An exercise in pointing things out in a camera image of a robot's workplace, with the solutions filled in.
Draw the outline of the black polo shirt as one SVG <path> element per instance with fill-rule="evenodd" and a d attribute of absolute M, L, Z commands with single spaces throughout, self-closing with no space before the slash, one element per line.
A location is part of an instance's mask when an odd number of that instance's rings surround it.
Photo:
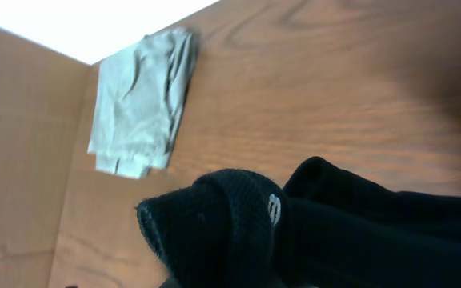
<path fill-rule="evenodd" d="M 393 192 L 320 157 L 285 186 L 203 175 L 137 206 L 177 287 L 461 287 L 461 197 Z"/>

